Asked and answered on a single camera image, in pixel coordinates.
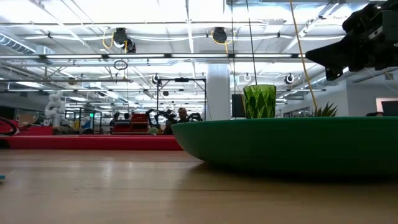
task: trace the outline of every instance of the green glass vase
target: green glass vase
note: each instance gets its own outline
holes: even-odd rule
[[[274,118],[276,86],[251,85],[243,88],[246,118]]]

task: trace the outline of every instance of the red platform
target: red platform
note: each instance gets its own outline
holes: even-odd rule
[[[0,136],[11,149],[165,150],[181,151],[174,136]]]

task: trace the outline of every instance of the white pillar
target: white pillar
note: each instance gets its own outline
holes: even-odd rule
[[[206,120],[231,118],[231,93],[229,92],[228,64],[209,64],[207,68]]]

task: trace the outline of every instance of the ceiling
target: ceiling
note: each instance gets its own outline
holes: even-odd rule
[[[353,11],[361,9],[366,2],[348,4],[328,3],[327,1],[301,1],[294,3],[297,30],[300,33],[303,52],[339,41],[344,32],[343,21]],[[122,49],[111,45],[112,31],[125,27],[127,35],[135,42],[137,54],[186,53],[186,54],[297,54],[299,46],[295,37],[295,26],[290,5],[286,1],[249,1],[249,10],[242,1],[231,0],[2,0],[0,2],[0,33],[13,36],[15,40],[36,49],[46,46],[55,54],[120,54]],[[224,27],[229,38],[234,33],[234,41],[227,45],[216,44],[211,38],[215,27]],[[21,54],[9,47],[0,46],[0,54]],[[54,60],[50,65],[34,60],[0,60],[4,71],[2,78],[44,78],[54,79],[110,80],[117,70],[114,60]],[[128,92],[117,93],[120,98],[133,103],[154,103],[154,93],[133,90],[155,88],[153,75],[160,78],[206,78],[209,63],[228,63],[212,59],[174,60],[130,59],[129,68],[118,73],[119,79],[126,77],[132,83],[116,81],[101,82],[97,88],[128,88]],[[10,70],[8,65],[23,69]],[[306,60],[310,78],[317,77],[323,68]],[[238,88],[253,82],[254,67],[250,60],[237,60],[231,75],[236,76]],[[275,84],[278,88],[291,88],[284,84],[287,74],[303,77],[301,60],[273,59],[256,60],[256,75],[259,84]],[[293,86],[302,83],[296,79]],[[91,88],[90,84],[67,83],[44,84],[45,88]],[[27,88],[15,84],[16,88]],[[170,82],[167,88],[194,89],[192,92],[170,92],[162,98],[171,100],[186,99],[197,102],[204,93],[195,82]],[[95,92],[80,94],[91,101],[104,102]],[[203,104],[190,105],[200,111]]]

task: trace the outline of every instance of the wall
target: wall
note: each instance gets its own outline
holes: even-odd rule
[[[348,116],[348,100],[345,80],[339,82],[336,86],[328,86],[326,91],[314,92],[314,95],[318,106],[324,107],[328,102],[329,105],[334,103],[338,108],[336,116]],[[282,112],[283,117],[284,113],[306,108],[308,106],[311,107],[312,110],[315,109],[310,93],[305,95],[304,100],[289,100],[287,105],[277,106],[275,113],[280,114]]]
[[[365,116],[377,111],[376,98],[397,98],[398,87],[389,86],[388,88],[381,84],[349,84],[347,85],[347,94],[349,115]]]
[[[28,93],[27,97],[20,96],[19,93],[0,94],[0,105],[12,108],[44,111],[48,102],[49,96],[41,96],[36,93]]]

